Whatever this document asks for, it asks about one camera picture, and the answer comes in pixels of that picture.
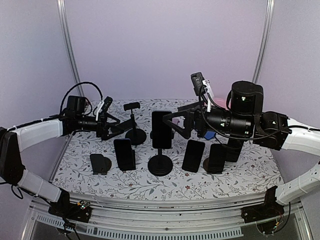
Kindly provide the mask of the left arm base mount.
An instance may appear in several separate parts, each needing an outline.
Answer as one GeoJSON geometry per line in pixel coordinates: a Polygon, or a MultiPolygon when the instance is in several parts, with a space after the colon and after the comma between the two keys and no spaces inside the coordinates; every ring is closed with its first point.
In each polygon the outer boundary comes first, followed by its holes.
{"type": "Polygon", "coordinates": [[[61,190],[60,196],[56,202],[49,201],[50,208],[48,212],[67,220],[88,223],[92,214],[91,202],[80,200],[77,203],[70,201],[70,193],[61,190]]]}

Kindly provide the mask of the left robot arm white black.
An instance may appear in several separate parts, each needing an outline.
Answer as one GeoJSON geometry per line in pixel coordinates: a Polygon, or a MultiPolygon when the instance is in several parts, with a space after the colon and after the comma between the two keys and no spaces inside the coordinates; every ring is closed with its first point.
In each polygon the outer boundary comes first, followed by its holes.
{"type": "Polygon", "coordinates": [[[85,114],[85,102],[84,97],[69,96],[66,108],[58,115],[0,129],[0,177],[7,184],[55,203],[55,209],[63,217],[70,217],[75,211],[74,205],[65,199],[68,194],[28,170],[22,163],[21,153],[74,132],[94,132],[103,141],[115,137],[110,128],[117,128],[120,120],[108,113],[113,99],[108,96],[101,100],[94,116],[85,114]]]}

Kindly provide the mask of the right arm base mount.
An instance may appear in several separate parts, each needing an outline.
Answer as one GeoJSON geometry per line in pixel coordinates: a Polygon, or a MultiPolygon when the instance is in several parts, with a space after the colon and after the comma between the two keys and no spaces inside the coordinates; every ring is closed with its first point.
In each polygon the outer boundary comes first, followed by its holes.
{"type": "Polygon", "coordinates": [[[276,202],[277,186],[269,188],[261,204],[246,206],[241,209],[241,217],[245,223],[277,217],[285,213],[284,207],[276,202]]]}

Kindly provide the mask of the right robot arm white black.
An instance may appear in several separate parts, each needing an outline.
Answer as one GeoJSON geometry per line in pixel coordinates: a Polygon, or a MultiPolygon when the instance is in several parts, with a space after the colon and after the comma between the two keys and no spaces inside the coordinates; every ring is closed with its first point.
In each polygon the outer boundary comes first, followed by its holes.
{"type": "Polygon", "coordinates": [[[217,105],[207,79],[192,79],[198,101],[166,114],[162,119],[185,139],[192,130],[203,138],[213,131],[234,142],[252,141],[273,150],[295,150],[320,154],[320,131],[285,114],[263,112],[264,90],[249,81],[236,81],[226,99],[226,107],[217,105]]]}

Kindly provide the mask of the black phone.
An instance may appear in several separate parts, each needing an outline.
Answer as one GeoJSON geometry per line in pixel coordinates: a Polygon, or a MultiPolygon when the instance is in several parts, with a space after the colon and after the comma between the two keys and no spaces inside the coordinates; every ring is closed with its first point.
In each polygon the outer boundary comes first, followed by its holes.
{"type": "Polygon", "coordinates": [[[206,172],[210,174],[222,173],[225,166],[227,149],[223,144],[212,144],[206,165],[206,172]]]}
{"type": "Polygon", "coordinates": [[[243,141],[231,141],[227,143],[226,149],[226,162],[236,163],[239,159],[240,153],[243,148],[243,141]]]}
{"type": "Polygon", "coordinates": [[[113,127],[110,128],[111,132],[113,134],[122,134],[128,130],[131,130],[133,128],[132,121],[130,119],[123,121],[113,127]]]}
{"type": "Polygon", "coordinates": [[[196,140],[189,140],[187,142],[182,163],[183,170],[192,173],[198,172],[205,146],[204,142],[196,140]]]}
{"type": "Polygon", "coordinates": [[[113,141],[116,161],[121,171],[132,170],[132,145],[129,138],[119,138],[113,141]]]}

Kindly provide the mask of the teal green phone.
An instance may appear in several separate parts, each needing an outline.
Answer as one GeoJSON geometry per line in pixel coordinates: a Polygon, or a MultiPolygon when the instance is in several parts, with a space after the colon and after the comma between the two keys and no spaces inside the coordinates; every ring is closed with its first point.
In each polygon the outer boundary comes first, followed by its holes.
{"type": "Polygon", "coordinates": [[[171,111],[156,110],[151,114],[152,147],[154,149],[170,149],[172,147],[172,128],[163,121],[163,116],[171,111]]]}

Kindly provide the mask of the blue phone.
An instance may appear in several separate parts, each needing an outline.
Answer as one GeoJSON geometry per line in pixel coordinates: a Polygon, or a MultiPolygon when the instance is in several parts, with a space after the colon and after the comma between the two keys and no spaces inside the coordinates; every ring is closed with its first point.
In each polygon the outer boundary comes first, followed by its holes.
{"type": "Polygon", "coordinates": [[[213,139],[215,136],[216,136],[216,132],[214,132],[214,131],[207,131],[207,132],[205,133],[205,135],[204,135],[204,138],[205,138],[206,140],[211,140],[211,139],[213,139]]]}

